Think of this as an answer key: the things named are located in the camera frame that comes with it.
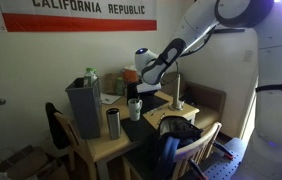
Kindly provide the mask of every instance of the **cup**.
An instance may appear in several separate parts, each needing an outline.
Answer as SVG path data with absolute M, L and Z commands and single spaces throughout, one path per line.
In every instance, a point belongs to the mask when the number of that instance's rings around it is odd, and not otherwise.
M 137 98 L 129 99 L 129 114 L 132 121 L 138 121 L 140 119 L 140 113 L 142 108 L 142 100 Z
M 111 108 L 107 110 L 106 114 L 109 126 L 110 139 L 118 139 L 121 135 L 120 111 L 117 108 Z

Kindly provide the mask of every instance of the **wall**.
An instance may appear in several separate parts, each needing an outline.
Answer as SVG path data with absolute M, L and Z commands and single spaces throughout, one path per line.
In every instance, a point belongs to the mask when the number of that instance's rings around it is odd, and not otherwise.
M 257 37 L 244 33 L 214 34 L 197 53 L 180 58 L 185 79 L 226 92 L 221 132 L 238 137 L 257 77 Z
M 162 51 L 192 2 L 158 0 L 157 31 L 0 33 L 0 98 L 7 100 L 0 106 L 0 158 L 10 154 L 6 148 L 27 144 L 64 153 L 51 143 L 45 102 L 71 115 L 65 88 L 83 76 L 85 67 L 95 67 L 102 79 L 133 64 L 140 47 Z

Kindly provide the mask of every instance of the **black bag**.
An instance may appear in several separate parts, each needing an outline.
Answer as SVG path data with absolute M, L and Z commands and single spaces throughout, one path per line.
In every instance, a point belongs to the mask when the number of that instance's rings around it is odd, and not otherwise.
M 174 155 L 178 148 L 201 138 L 202 129 L 192 125 L 181 116 L 165 116 L 152 139 L 151 159 L 154 179 L 165 179 L 174 167 Z

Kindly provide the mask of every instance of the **wooden table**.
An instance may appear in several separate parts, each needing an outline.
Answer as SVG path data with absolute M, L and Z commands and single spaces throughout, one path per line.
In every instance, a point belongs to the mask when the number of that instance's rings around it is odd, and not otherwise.
M 171 96 L 164 94 L 163 92 L 157 92 L 156 96 L 166 99 L 169 103 L 157 108 L 154 111 L 143 114 L 143 116 L 152 124 L 153 127 L 158 127 L 158 122 L 162 115 L 178 115 L 183 116 L 189 120 L 195 119 L 195 114 L 199 112 L 198 109 L 184 104 L 183 110 L 172 111 L 169 109 L 169 104 L 172 103 L 173 99 Z M 141 145 L 144 143 L 142 140 L 136 142 L 130 142 L 129 137 L 121 127 L 121 137 L 117 140 L 111 140 L 109 135 L 108 123 L 106 119 L 106 111 L 110 108 L 118 108 L 120 110 L 120 119 L 129 117 L 129 110 L 127 107 L 126 97 L 121 97 L 115 103 L 111 105 L 102 104 L 102 118 L 103 126 L 101 128 L 101 136 L 95 139 L 87 140 L 94 162 L 96 162 L 97 171 L 101 180 L 109 180 L 109 172 L 107 163 L 122 155 L 123 153 Z

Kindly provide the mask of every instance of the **paper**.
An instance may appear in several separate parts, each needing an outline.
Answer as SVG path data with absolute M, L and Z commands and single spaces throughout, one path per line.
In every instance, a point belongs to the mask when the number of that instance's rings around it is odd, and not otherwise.
M 121 97 L 121 96 L 104 94 L 104 93 L 101 93 L 100 95 L 101 95 L 101 102 L 103 104 L 112 104 Z

